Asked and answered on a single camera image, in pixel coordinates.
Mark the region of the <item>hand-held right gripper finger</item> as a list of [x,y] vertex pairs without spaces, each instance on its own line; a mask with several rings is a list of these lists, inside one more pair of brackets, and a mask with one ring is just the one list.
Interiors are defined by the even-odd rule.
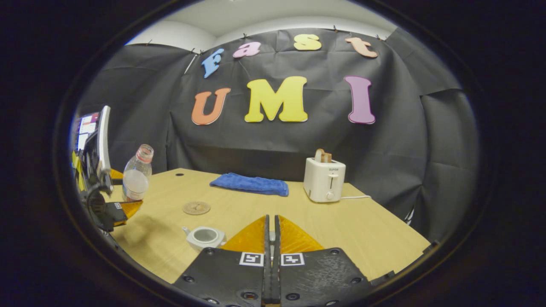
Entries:
[[324,249],[287,218],[275,217],[273,284],[281,307],[348,307],[372,284],[339,247]]
[[246,240],[259,252],[205,247],[172,285],[206,306],[263,307],[271,284],[269,221],[267,214],[259,218],[255,238]]

